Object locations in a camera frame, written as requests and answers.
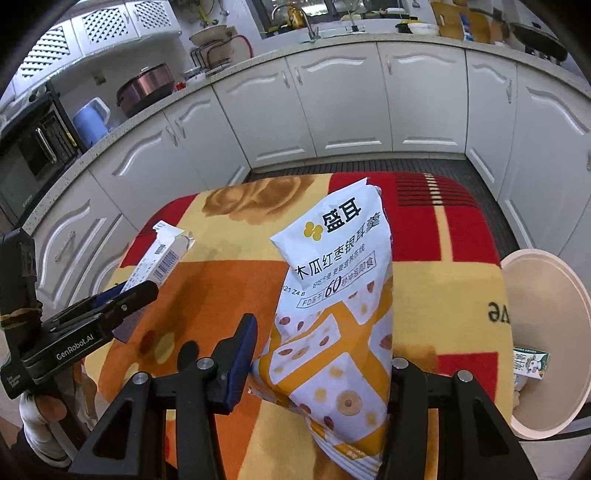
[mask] red and yellow tablecloth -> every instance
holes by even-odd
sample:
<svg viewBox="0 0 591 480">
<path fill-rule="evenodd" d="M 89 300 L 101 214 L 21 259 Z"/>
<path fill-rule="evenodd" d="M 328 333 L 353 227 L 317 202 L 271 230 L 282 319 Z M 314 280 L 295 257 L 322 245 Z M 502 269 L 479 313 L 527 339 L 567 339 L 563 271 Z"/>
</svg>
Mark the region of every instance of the red and yellow tablecloth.
<svg viewBox="0 0 591 480">
<path fill-rule="evenodd" d="M 457 183 L 421 173 L 336 173 L 278 177 L 180 198 L 140 232 L 111 283 L 127 280 L 164 220 L 191 231 L 195 245 L 163 285 L 130 341 L 114 340 L 86 359 L 111 401 L 137 371 L 176 371 L 182 344 L 201 355 L 233 334 L 242 314 L 258 319 L 256 355 L 269 337 L 287 264 L 269 241 L 322 197 L 354 181 L 382 189 L 392 232 L 393 345 L 425 371 L 474 373 L 509 420 L 511 326 L 494 315 L 506 305 L 499 258 L 476 202 Z M 174 412 L 167 460 L 176 464 Z M 245 394 L 230 417 L 216 419 L 229 480 L 345 479 L 315 447 L 303 417 Z M 426 478 L 437 472 L 437 412 L 430 413 Z"/>
</svg>

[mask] wall cabinet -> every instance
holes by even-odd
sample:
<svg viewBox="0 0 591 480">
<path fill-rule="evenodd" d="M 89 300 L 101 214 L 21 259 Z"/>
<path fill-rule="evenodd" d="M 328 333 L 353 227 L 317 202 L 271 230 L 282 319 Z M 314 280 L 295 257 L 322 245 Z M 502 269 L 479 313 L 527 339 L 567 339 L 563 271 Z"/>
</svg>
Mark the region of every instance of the wall cabinet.
<svg viewBox="0 0 591 480">
<path fill-rule="evenodd" d="M 127 2 L 125 6 L 140 37 L 181 30 L 177 17 L 166 0 Z"/>
<path fill-rule="evenodd" d="M 13 77 L 16 95 L 82 56 L 72 22 L 49 29 L 22 61 Z"/>
<path fill-rule="evenodd" d="M 78 15 L 72 18 L 72 25 L 84 55 L 138 36 L 125 4 Z"/>
</svg>

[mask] floor mat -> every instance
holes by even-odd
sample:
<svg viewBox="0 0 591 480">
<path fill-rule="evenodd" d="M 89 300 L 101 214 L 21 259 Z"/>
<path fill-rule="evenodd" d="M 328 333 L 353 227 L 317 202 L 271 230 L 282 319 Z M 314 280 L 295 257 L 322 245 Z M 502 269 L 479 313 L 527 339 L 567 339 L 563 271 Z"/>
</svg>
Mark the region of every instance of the floor mat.
<svg viewBox="0 0 591 480">
<path fill-rule="evenodd" d="M 401 160 L 360 160 L 326 163 L 306 167 L 284 168 L 266 173 L 251 172 L 246 181 L 286 175 L 309 175 L 352 171 L 417 171 L 450 178 L 462 185 L 478 202 L 495 240 L 501 258 L 519 250 L 517 240 L 486 184 L 468 160 L 439 160 L 435 158 L 406 158 Z"/>
</svg>

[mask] barcode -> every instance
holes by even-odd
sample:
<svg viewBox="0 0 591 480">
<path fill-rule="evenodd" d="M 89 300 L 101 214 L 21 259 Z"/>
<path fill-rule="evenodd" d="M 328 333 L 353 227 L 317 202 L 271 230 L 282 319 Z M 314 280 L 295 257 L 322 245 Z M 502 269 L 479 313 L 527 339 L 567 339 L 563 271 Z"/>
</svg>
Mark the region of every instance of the barcode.
<svg viewBox="0 0 591 480">
<path fill-rule="evenodd" d="M 177 264 L 178 262 L 178 255 L 176 253 L 174 253 L 174 251 L 170 251 L 168 252 L 164 258 L 162 259 L 162 261 L 160 262 L 160 264 L 158 265 L 158 268 L 156 268 L 156 270 L 154 270 L 154 276 L 160 281 L 164 281 L 164 278 L 167 277 L 169 275 L 170 272 L 172 272 L 174 266 Z"/>
</svg>

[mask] blue kettle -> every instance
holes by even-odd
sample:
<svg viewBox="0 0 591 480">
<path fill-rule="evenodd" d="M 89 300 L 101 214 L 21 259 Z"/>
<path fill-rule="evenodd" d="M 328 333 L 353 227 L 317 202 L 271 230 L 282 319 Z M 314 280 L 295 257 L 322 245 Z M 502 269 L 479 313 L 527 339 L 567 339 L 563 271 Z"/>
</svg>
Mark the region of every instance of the blue kettle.
<svg viewBox="0 0 591 480">
<path fill-rule="evenodd" d="M 72 123 L 88 148 L 109 133 L 106 125 L 110 116 L 111 110 L 98 97 L 93 98 L 74 115 Z"/>
</svg>

